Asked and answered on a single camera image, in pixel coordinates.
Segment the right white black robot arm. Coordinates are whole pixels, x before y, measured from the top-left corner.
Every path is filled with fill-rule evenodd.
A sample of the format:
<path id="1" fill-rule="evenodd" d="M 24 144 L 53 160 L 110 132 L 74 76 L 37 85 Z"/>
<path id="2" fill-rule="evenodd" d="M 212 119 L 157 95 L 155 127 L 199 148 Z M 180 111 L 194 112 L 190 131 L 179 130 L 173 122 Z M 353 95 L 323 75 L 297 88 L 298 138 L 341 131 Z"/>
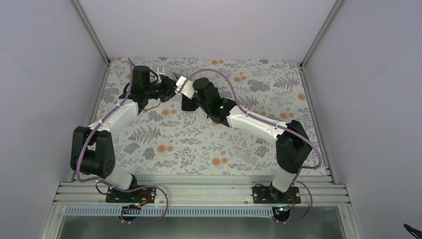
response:
<path id="1" fill-rule="evenodd" d="M 300 122 L 271 121 L 254 112 L 242 110 L 234 100 L 222 98 L 217 87 L 207 78 L 194 81 L 194 98 L 213 122 L 247 131 L 276 148 L 278 170 L 270 184 L 270 198 L 283 202 L 299 169 L 311 152 L 308 136 Z"/>

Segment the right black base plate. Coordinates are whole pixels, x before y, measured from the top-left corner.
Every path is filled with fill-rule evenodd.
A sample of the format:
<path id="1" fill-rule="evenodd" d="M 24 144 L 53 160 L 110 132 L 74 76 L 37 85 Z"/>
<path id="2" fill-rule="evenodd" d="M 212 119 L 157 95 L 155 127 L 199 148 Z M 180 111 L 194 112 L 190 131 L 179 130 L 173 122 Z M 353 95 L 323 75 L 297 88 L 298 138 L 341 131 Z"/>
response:
<path id="1" fill-rule="evenodd" d="M 261 184 L 252 187 L 254 204 L 300 204 L 299 188 L 291 186 L 287 192 L 280 192 L 272 186 Z"/>

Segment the black object at corner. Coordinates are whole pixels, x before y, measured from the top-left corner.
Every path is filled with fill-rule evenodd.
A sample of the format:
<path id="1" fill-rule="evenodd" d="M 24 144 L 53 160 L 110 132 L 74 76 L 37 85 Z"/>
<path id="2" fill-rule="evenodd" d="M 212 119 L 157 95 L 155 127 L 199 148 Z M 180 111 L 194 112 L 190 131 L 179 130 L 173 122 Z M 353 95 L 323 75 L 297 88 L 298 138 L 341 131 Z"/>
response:
<path id="1" fill-rule="evenodd" d="M 422 232 L 420 230 L 415 229 L 409 226 L 408 224 L 403 224 L 403 226 L 406 231 L 409 232 L 413 237 L 415 237 L 416 239 L 422 239 Z"/>

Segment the aluminium rail frame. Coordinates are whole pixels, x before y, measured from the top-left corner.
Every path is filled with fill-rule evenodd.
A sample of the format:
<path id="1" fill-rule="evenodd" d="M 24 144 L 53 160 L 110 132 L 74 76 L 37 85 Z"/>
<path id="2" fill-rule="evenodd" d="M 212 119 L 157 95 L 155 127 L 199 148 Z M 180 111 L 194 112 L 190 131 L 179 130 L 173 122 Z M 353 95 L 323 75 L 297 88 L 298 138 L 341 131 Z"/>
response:
<path id="1" fill-rule="evenodd" d="M 154 203 L 146 206 L 245 206 L 274 207 L 273 204 L 254 204 L 252 187 L 269 184 L 270 176 L 175 176 L 140 175 L 141 185 L 156 185 Z M 336 207 L 340 227 L 347 239 L 359 239 L 361 233 L 345 185 L 335 184 L 331 176 L 301 176 L 299 188 L 301 203 L 296 209 L 312 205 Z M 94 182 L 62 182 L 59 184 L 47 222 L 42 230 L 43 239 L 56 239 L 68 206 L 126 206 L 126 203 L 107 203 L 101 191 L 106 186 Z"/>

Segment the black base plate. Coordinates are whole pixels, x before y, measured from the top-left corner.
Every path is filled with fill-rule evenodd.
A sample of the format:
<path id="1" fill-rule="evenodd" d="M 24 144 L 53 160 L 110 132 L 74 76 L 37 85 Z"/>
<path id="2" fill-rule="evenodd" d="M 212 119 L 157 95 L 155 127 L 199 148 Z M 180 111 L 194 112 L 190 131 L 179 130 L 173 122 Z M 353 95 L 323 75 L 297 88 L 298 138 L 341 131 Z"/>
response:
<path id="1" fill-rule="evenodd" d="M 144 204 L 154 203 L 155 196 L 155 188 L 146 188 L 131 193 L 108 189 L 105 201 L 107 203 Z"/>
<path id="2" fill-rule="evenodd" d="M 272 186 L 261 184 L 252 187 L 254 204 L 300 204 L 299 188 L 291 186 L 287 192 L 280 192 Z"/>

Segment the black phone case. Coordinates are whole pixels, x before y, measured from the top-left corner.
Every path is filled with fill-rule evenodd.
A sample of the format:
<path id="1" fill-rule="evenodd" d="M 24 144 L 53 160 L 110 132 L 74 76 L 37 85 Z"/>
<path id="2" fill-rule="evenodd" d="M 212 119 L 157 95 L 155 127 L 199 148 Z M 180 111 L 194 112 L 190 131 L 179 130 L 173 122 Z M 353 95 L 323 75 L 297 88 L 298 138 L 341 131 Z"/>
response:
<path id="1" fill-rule="evenodd" d="M 196 97 L 189 98 L 185 95 L 182 95 L 182 111 L 185 112 L 194 112 L 199 107 L 198 100 Z"/>

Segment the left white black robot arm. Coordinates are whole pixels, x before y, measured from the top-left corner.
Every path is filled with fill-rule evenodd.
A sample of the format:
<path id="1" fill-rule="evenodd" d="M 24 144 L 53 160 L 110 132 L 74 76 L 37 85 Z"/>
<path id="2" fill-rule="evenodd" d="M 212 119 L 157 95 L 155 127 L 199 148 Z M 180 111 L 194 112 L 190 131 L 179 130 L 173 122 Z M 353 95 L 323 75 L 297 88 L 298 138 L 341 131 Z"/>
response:
<path id="1" fill-rule="evenodd" d="M 96 180 L 118 189 L 127 202 L 138 196 L 134 175 L 116 165 L 113 135 L 120 132 L 148 105 L 149 100 L 166 102 L 175 96 L 176 82 L 148 66 L 130 66 L 129 83 L 120 101 L 105 116 L 73 132 L 71 168 L 80 182 Z"/>

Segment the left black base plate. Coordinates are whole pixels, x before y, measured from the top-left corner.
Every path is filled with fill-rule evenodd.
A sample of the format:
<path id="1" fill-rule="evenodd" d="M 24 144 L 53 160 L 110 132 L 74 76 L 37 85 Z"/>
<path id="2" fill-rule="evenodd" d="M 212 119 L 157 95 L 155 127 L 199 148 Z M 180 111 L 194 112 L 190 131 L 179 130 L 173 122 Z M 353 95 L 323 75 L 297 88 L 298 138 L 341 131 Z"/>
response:
<path id="1" fill-rule="evenodd" d="M 108 189 L 105 201 L 107 203 L 144 204 L 154 203 L 155 196 L 155 188 L 146 188 L 131 193 Z"/>

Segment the floral patterned table mat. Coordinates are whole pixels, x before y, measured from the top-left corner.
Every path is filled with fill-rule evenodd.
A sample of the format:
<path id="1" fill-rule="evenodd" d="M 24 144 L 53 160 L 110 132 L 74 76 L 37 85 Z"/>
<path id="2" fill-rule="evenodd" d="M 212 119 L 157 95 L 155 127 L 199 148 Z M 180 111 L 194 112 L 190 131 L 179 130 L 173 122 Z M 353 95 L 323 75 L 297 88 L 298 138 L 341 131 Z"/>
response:
<path id="1" fill-rule="evenodd" d="M 318 146 L 300 69 L 292 60 L 132 57 L 167 76 L 201 70 L 219 94 L 237 97 L 248 110 L 271 120 L 299 121 Z M 197 109 L 185 112 L 182 98 L 151 100 L 144 111 L 113 135 L 116 164 L 131 174 L 274 175 L 275 148 L 241 129 L 217 124 Z"/>

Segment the black phone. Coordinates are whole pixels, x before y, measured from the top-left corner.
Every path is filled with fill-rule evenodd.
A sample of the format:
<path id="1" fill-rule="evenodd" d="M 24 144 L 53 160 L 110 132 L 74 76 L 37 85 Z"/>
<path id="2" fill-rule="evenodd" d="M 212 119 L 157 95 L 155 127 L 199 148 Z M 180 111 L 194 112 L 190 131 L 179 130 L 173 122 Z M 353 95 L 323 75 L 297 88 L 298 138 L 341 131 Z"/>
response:
<path id="1" fill-rule="evenodd" d="M 171 72 L 171 75 L 175 81 L 178 81 L 180 77 L 182 76 L 180 73 L 176 73 L 176 72 Z"/>

